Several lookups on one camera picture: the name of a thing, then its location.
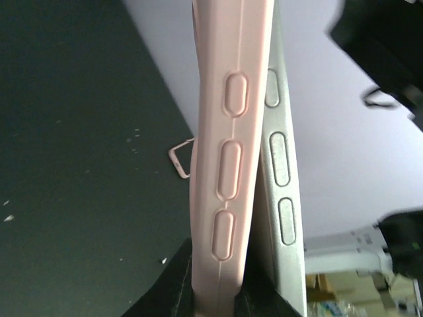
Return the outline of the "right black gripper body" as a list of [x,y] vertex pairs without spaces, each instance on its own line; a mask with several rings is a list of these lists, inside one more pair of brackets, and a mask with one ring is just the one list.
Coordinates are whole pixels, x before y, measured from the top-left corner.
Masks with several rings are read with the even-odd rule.
[[422,2],[343,1],[328,32],[331,40],[375,83],[361,96],[365,106],[394,108],[371,99],[392,96],[422,127]]

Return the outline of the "pink phone case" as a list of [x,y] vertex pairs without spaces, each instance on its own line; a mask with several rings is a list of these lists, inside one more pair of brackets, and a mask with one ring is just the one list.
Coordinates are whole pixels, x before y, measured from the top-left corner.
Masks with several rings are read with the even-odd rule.
[[249,242],[274,4],[192,7],[200,73],[190,179],[194,313],[232,316]]

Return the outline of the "pink cased phone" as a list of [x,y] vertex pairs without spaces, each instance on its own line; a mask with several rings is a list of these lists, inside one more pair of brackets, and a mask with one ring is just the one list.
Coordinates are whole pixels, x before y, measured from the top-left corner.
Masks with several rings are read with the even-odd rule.
[[187,139],[168,151],[169,158],[182,179],[190,177],[190,164],[195,138]]
[[284,61],[280,6],[273,9],[250,248],[277,292],[307,314],[297,157]]

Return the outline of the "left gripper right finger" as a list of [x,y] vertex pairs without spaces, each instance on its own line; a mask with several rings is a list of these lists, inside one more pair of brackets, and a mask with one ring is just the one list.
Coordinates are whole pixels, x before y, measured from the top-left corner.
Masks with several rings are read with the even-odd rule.
[[277,292],[270,278],[256,260],[248,260],[241,292],[235,297],[236,317],[301,316]]

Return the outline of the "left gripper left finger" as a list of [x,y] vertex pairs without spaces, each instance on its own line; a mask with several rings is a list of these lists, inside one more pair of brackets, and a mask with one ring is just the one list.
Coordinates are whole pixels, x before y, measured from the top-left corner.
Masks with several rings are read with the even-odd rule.
[[122,316],[193,316],[191,266],[192,241],[187,238],[153,286]]

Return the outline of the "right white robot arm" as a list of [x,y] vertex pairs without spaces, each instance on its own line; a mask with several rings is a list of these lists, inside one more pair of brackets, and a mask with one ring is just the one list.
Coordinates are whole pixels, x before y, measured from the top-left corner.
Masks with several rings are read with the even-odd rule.
[[[422,2],[345,1],[331,40],[375,83],[362,94],[392,96],[422,126]],[[391,272],[422,280],[422,208],[388,214],[378,223],[305,243],[308,273]]]

